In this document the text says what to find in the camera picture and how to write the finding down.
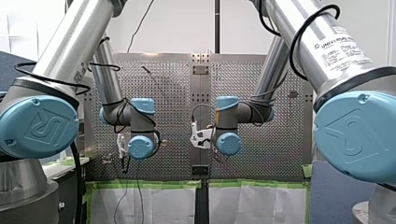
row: robotic arm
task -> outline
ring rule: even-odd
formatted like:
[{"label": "robotic arm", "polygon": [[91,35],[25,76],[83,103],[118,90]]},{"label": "robotic arm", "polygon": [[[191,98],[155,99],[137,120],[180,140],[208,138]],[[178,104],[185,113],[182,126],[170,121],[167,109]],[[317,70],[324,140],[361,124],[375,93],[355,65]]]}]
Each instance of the robotic arm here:
[{"label": "robotic arm", "polygon": [[[0,104],[3,156],[47,158],[74,141],[78,134],[76,91],[84,87],[78,83],[92,57],[93,64],[112,64],[109,43],[101,40],[125,2],[78,0],[72,4],[32,75],[16,78]],[[129,101],[122,97],[114,70],[93,65],[92,71],[103,103],[101,119],[114,126],[131,126],[129,154],[137,160],[148,158],[160,143],[154,130],[154,101]]]},{"label": "robotic arm", "polygon": [[274,39],[249,102],[235,96],[218,98],[213,145],[234,155],[241,146],[238,123],[272,119],[276,86],[285,76],[288,60],[295,58],[318,95],[314,132],[322,155],[340,172],[359,180],[396,181],[396,93],[375,85],[388,81],[396,68],[377,66],[364,54],[326,10],[336,7],[313,0],[251,1],[272,20],[280,37]]}]

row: light blue joint cap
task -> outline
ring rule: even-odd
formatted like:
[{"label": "light blue joint cap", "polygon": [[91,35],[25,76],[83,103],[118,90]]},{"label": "light blue joint cap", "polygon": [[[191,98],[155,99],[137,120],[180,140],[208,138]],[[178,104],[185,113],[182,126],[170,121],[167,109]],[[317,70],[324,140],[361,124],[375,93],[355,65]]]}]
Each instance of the light blue joint cap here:
[{"label": "light blue joint cap", "polygon": [[359,180],[396,182],[396,97],[351,91],[333,97],[317,113],[315,141],[340,172]]},{"label": "light blue joint cap", "polygon": [[275,110],[274,110],[274,107],[273,107],[273,106],[271,106],[271,112],[270,112],[270,113],[271,113],[270,116],[268,117],[268,119],[267,119],[265,122],[269,122],[269,121],[271,121],[271,120],[274,119],[274,117],[275,117]]},{"label": "light blue joint cap", "polygon": [[100,108],[100,110],[99,110],[99,120],[102,121],[102,123],[104,123],[104,124],[108,124],[108,122],[106,121],[105,117],[103,116],[103,113],[104,113],[103,108]]},{"label": "light blue joint cap", "polygon": [[216,100],[216,109],[219,111],[230,109],[239,104],[237,96],[219,96]]},{"label": "light blue joint cap", "polygon": [[224,133],[218,138],[216,147],[226,156],[235,155],[241,150],[241,138],[236,133]]},{"label": "light blue joint cap", "polygon": [[154,149],[152,141],[143,135],[135,136],[128,143],[128,152],[135,160],[147,159]]},{"label": "light blue joint cap", "polygon": [[154,100],[151,98],[133,98],[131,104],[142,113],[155,114]]},{"label": "light blue joint cap", "polygon": [[29,97],[0,115],[0,150],[20,159],[43,159],[67,149],[78,134],[78,115],[65,100]]}]

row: perforated metal panel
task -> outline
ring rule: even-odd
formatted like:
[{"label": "perforated metal panel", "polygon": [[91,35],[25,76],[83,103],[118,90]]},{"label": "perforated metal panel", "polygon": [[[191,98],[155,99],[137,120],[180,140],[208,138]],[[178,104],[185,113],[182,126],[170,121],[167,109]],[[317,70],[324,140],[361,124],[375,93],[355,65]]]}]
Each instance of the perforated metal panel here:
[{"label": "perforated metal panel", "polygon": [[[262,70],[263,57],[215,55],[211,59],[212,105],[221,95],[249,99]],[[242,151],[229,159],[219,155],[213,160],[214,155],[209,155],[211,178],[302,179],[302,164],[310,161],[310,145],[304,142],[310,142],[311,135],[304,128],[306,123],[311,125],[312,117],[305,114],[311,110],[311,94],[309,83],[289,71],[276,97],[274,120],[262,127],[240,124]]]},{"label": "perforated metal panel", "polygon": [[[125,96],[151,97],[155,100],[158,130],[168,140],[158,154],[142,164],[140,178],[154,180],[181,180],[191,178],[191,165],[200,158],[191,154],[191,86],[201,85],[200,94],[210,95],[214,105],[220,95],[237,95],[248,99],[253,93],[264,61],[258,55],[211,55],[210,76],[196,80],[191,67],[190,54],[119,54],[115,59],[121,66],[119,78]],[[150,76],[141,66],[146,66]],[[290,98],[290,92],[298,92]],[[289,74],[280,88],[276,100],[275,120],[261,128],[240,125],[243,150],[230,159],[208,155],[212,166],[211,178],[259,178],[278,180],[301,180],[302,164],[310,162],[312,128],[312,90],[293,74]],[[128,175],[120,171],[120,160],[116,146],[117,135],[113,127],[102,124],[98,117],[101,102],[93,85],[91,113],[92,135],[98,157],[93,160],[87,175],[89,179],[135,178],[136,162],[131,160]]]},{"label": "perforated metal panel", "polygon": [[[139,177],[155,180],[190,179],[190,55],[115,56],[121,67],[118,72],[121,88],[128,98],[148,97],[155,101],[157,130],[168,141],[155,157],[142,163]],[[92,88],[92,133],[98,157],[89,167],[90,179],[135,178],[136,161],[131,160],[130,172],[123,175],[113,127],[99,120],[101,102],[97,89]]]}]

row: label sticker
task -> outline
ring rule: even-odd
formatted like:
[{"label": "label sticker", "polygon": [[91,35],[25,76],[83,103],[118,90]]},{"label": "label sticker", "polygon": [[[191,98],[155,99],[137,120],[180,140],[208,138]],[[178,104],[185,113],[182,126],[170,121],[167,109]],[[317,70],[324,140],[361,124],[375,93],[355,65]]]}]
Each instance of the label sticker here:
[{"label": "label sticker", "polygon": [[346,34],[333,35],[314,45],[315,52],[329,71],[339,72],[352,64],[372,63],[355,40]]},{"label": "label sticker", "polygon": [[337,34],[347,34],[347,30],[344,27],[334,26],[333,29]]}]

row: black pole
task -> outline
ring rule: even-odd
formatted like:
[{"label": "black pole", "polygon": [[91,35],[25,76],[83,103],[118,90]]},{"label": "black pole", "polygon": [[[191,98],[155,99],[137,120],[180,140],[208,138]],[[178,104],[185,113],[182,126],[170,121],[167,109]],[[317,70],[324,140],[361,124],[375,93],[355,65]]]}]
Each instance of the black pole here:
[{"label": "black pole", "polygon": [[215,53],[220,54],[220,0],[215,0]]}]

